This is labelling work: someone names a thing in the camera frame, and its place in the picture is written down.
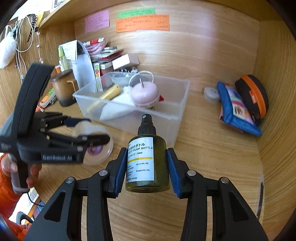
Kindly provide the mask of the orange sleeve forearm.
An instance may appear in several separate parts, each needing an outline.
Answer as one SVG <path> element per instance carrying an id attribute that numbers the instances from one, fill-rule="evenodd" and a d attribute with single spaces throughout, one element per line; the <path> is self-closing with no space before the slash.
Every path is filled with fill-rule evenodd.
<path id="1" fill-rule="evenodd" d="M 25 235 L 27 234 L 27 226 L 26 225 L 18 225 L 15 222 L 9 220 L 9 217 L 13 214 L 13 211 L 16 207 L 17 202 L 20 199 L 19 194 L 15 194 L 12 185 L 11 178 L 7 177 L 4 172 L 1 170 L 1 190 L 0 190 L 0 211 L 1 216 L 8 225 L 9 229 L 12 231 L 14 236 L 18 240 L 24 240 Z"/>

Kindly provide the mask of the person's left hand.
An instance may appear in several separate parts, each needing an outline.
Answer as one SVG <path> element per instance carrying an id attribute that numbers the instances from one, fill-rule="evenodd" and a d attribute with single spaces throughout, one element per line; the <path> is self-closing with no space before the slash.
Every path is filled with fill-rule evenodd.
<path id="1" fill-rule="evenodd" d="M 37 183 L 41 169 L 41 164 L 34 164 L 31 166 L 31 174 L 27 178 L 27 185 L 29 188 L 33 188 Z M 8 154 L 3 154 L 1 156 L 1 170 L 6 177 L 10 177 L 11 173 L 16 173 L 18 171 L 17 164 L 11 160 Z"/>

